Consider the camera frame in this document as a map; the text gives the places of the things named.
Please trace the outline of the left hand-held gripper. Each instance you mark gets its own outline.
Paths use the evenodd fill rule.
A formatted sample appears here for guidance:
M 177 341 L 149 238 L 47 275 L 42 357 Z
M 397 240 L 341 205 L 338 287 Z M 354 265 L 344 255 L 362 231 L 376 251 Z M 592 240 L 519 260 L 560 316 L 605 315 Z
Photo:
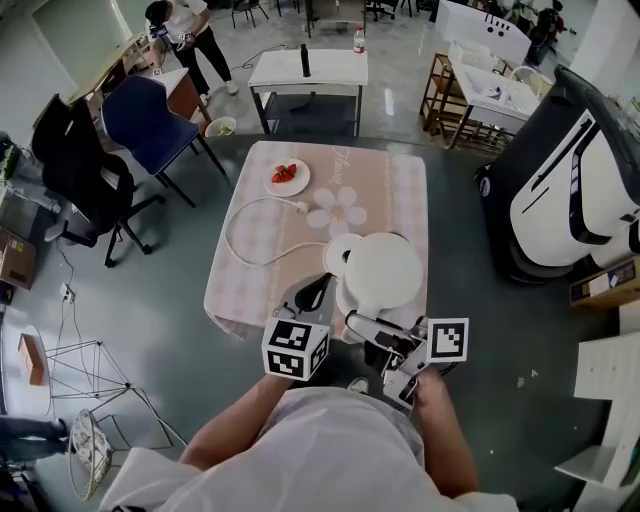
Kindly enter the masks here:
M 329 354 L 334 276 L 324 273 L 303 278 L 285 292 L 285 301 L 265 325 L 264 370 L 306 382 Z

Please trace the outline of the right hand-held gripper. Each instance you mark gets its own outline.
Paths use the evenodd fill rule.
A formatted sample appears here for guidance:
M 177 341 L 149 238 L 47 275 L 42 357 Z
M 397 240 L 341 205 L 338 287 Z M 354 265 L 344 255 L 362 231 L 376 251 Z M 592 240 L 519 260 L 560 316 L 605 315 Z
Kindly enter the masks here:
M 445 374 L 464 362 L 468 338 L 468 318 L 421 317 L 412 328 L 404 329 L 355 310 L 345 317 L 346 343 L 369 341 L 388 354 L 381 371 L 382 392 L 387 399 L 405 409 L 413 407 L 418 374 L 429 366 L 435 366 L 440 374 Z

